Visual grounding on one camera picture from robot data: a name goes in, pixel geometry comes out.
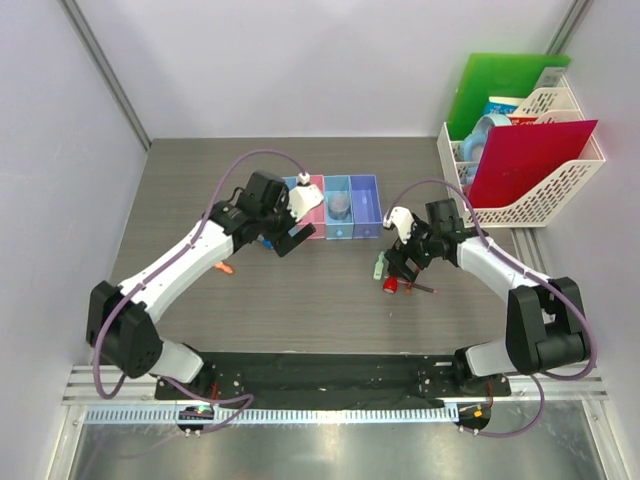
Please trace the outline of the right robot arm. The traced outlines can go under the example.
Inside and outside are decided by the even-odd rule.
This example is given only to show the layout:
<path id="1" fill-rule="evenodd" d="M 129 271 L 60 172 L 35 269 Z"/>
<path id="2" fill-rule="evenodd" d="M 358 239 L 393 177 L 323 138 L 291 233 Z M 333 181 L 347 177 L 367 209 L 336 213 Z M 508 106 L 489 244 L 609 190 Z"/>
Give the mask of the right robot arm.
<path id="1" fill-rule="evenodd" d="M 390 278 L 414 283 L 433 260 L 442 259 L 481 280 L 506 305 L 502 338 L 455 351 L 451 380 L 457 392 L 478 395 L 507 373 L 548 375 L 591 360 L 593 347 L 573 280 L 529 269 L 483 230 L 466 226 L 451 199 L 431 202 L 426 211 L 425 219 L 401 206 L 385 214 L 384 228 L 397 234 L 385 253 Z"/>

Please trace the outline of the purple drawer box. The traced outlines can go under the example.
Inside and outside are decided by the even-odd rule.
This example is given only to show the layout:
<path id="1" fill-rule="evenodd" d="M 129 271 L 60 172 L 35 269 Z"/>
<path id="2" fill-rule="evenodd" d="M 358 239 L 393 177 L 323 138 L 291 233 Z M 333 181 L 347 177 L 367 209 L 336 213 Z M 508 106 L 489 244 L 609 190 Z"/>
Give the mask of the purple drawer box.
<path id="1" fill-rule="evenodd" d="M 382 230 L 382 212 L 375 175 L 351 175 L 351 199 L 354 239 L 378 238 Z"/>

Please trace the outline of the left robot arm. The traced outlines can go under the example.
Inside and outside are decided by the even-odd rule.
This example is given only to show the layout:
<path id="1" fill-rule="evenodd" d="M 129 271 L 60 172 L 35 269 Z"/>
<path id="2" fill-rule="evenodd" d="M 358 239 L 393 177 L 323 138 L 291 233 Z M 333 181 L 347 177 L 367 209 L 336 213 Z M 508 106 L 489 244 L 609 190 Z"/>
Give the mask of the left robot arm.
<path id="1" fill-rule="evenodd" d="M 205 397 L 212 373 L 193 348 L 162 339 L 157 322 L 203 274 L 247 244 L 264 238 L 283 257 L 315 229 L 296 225 L 324 196 L 306 174 L 294 188 L 265 171 L 251 174 L 230 200 L 214 203 L 184 239 L 136 275 L 112 285 L 102 281 L 90 294 L 86 341 L 94 361 L 118 367 L 131 378 L 150 374 L 177 381 L 190 398 Z"/>

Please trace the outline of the red ink bottle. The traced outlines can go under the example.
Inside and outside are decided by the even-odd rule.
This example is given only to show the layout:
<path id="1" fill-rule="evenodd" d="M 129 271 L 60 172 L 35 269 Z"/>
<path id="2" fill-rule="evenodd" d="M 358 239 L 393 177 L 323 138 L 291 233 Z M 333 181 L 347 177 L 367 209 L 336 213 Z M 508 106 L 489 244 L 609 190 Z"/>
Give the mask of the red ink bottle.
<path id="1" fill-rule="evenodd" d="M 383 291 L 389 294 L 395 294 L 398 290 L 399 278 L 394 275 L 388 276 L 383 283 Z"/>

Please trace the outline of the clear paper clip jar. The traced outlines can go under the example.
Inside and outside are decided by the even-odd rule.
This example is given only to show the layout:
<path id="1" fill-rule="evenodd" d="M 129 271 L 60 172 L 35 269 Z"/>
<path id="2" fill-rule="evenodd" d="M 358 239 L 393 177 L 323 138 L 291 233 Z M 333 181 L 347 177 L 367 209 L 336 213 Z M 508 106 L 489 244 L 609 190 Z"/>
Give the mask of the clear paper clip jar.
<path id="1" fill-rule="evenodd" d="M 346 220 L 351 213 L 351 199 L 347 192 L 332 192 L 327 202 L 328 215 L 332 220 Z"/>

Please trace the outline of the pink drawer box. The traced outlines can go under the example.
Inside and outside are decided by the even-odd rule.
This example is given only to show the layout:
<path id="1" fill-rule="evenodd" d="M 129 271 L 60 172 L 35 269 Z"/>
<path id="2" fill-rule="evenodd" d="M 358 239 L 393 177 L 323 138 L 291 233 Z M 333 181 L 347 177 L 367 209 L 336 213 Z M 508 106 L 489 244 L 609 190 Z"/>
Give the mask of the pink drawer box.
<path id="1" fill-rule="evenodd" d="M 311 183 L 316 185 L 321 193 L 324 193 L 325 182 L 323 175 L 312 175 Z M 320 240 L 326 238 L 326 218 L 323 203 L 311 210 L 302 219 L 302 221 L 296 225 L 295 230 L 298 231 L 308 224 L 312 224 L 315 228 L 315 232 L 308 237 L 308 240 Z"/>

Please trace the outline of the light blue drawer box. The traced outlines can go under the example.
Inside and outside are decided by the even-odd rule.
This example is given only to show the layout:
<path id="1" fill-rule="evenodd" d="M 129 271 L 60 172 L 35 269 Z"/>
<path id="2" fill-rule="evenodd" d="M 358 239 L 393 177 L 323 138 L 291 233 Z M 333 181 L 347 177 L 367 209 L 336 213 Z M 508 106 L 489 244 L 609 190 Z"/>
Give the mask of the light blue drawer box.
<path id="1" fill-rule="evenodd" d="M 289 190 L 292 190 L 297 186 L 297 178 L 295 176 L 286 176 L 283 180 Z"/>

